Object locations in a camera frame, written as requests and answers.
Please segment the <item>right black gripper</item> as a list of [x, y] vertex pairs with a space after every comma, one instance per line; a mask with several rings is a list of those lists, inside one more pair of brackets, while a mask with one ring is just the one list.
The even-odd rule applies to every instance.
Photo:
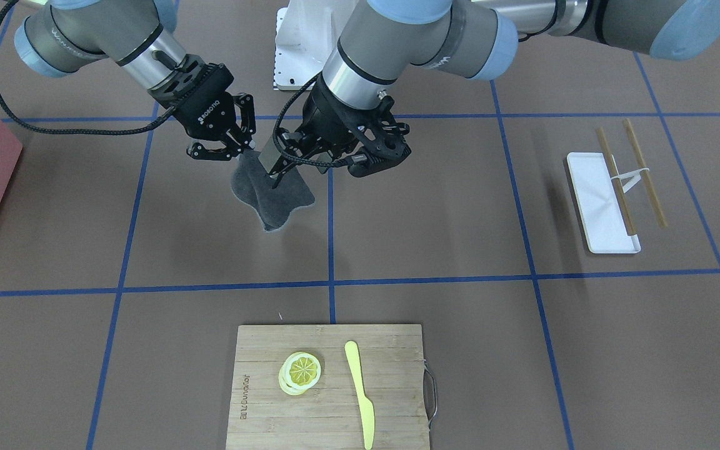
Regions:
[[[254, 97], [248, 93], [229, 94], [232, 82], [234, 76], [225, 65], [206, 63], [199, 55], [186, 55], [166, 80], [148, 89], [163, 108], [174, 109], [172, 117], [192, 139], [225, 141], [229, 136], [237, 144], [208, 149], [192, 141], [186, 148], [191, 159], [231, 161], [242, 150], [256, 148]], [[234, 106], [239, 112], [237, 122]]]

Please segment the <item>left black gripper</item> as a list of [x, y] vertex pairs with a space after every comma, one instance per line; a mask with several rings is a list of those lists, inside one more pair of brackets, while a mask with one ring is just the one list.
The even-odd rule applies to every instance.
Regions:
[[[275, 190], [283, 177], [300, 164], [332, 164], [356, 148], [358, 141], [338, 117], [338, 112], [346, 106], [322, 82], [312, 83], [302, 109], [302, 124], [296, 132], [279, 128], [276, 130], [276, 145], [274, 141], [265, 144], [265, 172], [269, 188]], [[332, 153], [331, 160], [329, 156], [322, 157], [325, 152]]]

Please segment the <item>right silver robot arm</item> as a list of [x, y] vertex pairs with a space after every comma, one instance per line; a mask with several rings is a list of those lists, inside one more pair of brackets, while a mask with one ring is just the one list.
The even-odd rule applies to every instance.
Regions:
[[194, 159], [229, 161], [254, 148], [254, 100], [232, 95], [233, 75], [174, 37], [171, 1], [47, 1], [14, 35], [16, 51], [38, 74], [61, 78], [88, 64], [115, 62], [164, 109], [144, 131], [175, 118]]

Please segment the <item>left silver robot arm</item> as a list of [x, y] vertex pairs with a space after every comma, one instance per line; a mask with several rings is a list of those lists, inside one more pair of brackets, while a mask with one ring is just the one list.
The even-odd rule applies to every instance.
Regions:
[[302, 123], [275, 123], [260, 162], [271, 188], [297, 166], [361, 178], [411, 154], [389, 89], [408, 66], [491, 81], [534, 35], [575, 35], [685, 61], [720, 36], [720, 1], [358, 1], [323, 68], [302, 89]]

